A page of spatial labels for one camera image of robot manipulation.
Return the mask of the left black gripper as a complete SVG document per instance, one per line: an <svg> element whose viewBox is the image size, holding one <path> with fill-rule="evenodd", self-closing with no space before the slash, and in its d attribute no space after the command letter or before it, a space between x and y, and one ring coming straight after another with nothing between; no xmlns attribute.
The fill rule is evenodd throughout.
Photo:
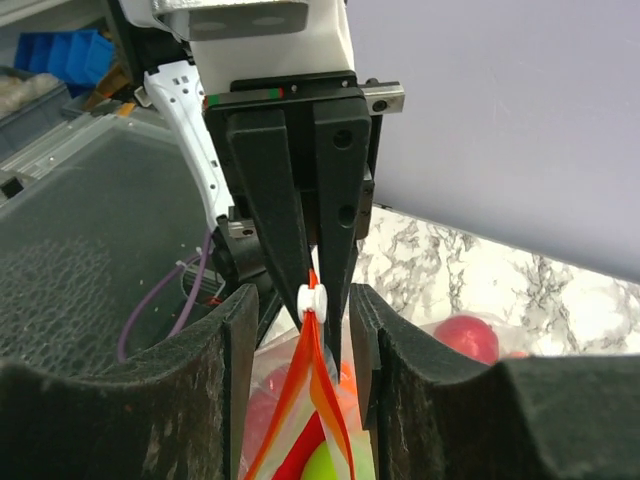
<svg viewBox="0 0 640 480"><path fill-rule="evenodd" d="M382 117L401 112L404 98L398 81L360 84L353 72L333 72L238 80L203 102L234 201L229 217L253 220L267 270L297 326L307 242L318 242L328 295L325 342L336 365L352 251L369 232Z"/></svg>

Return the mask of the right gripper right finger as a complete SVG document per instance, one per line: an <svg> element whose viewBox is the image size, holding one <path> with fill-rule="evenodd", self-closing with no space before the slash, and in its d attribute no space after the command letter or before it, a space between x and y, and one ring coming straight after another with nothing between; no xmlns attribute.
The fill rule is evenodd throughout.
<svg viewBox="0 0 640 480"><path fill-rule="evenodd" d="M359 406L380 479L635 479L636 356L486 366L350 290Z"/></svg>

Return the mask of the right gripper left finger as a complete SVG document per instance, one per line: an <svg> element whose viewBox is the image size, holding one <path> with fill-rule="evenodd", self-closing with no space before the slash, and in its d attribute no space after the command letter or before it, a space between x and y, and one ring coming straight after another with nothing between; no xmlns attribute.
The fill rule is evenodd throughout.
<svg viewBox="0 0 640 480"><path fill-rule="evenodd" d="M5 479L234 479L259 313L245 285L180 334L86 378L1 364Z"/></svg>

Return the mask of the red apple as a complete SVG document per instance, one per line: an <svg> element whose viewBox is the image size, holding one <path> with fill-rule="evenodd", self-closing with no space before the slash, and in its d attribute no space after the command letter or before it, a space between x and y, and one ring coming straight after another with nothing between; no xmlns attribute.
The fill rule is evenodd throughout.
<svg viewBox="0 0 640 480"><path fill-rule="evenodd" d="M480 363L498 361L499 339L484 320L471 315L455 315L440 323L433 336L451 349Z"/></svg>

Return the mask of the green fruit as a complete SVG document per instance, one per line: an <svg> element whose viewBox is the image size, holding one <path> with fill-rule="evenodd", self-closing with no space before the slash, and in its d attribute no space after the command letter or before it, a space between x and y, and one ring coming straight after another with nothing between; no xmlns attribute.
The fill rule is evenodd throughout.
<svg viewBox="0 0 640 480"><path fill-rule="evenodd" d="M375 480L374 461L371 452L370 437L366 431L350 434L354 458L355 478L357 480ZM337 480L349 479L349 473L339 476L331 459L327 442L322 442L307 461L302 480Z"/></svg>

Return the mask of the red bell pepper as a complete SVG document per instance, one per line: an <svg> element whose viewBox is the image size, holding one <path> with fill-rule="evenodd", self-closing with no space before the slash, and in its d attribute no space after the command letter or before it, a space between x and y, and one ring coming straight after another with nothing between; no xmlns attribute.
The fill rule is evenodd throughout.
<svg viewBox="0 0 640 480"><path fill-rule="evenodd" d="M302 433L275 472L274 480L300 480L303 470L314 451L325 441L319 414L315 412Z"/></svg>

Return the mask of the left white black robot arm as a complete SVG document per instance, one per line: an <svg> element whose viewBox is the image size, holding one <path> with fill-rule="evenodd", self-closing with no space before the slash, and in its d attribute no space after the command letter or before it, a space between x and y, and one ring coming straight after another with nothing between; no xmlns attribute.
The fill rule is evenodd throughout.
<svg viewBox="0 0 640 480"><path fill-rule="evenodd" d="M317 268L329 296L325 342L339 356L382 119L402 111L402 85L359 83L347 70L237 80L210 95L189 61L147 72L144 85L201 195L223 294L255 284L268 305L259 316L266 331L277 307L295 309Z"/></svg>

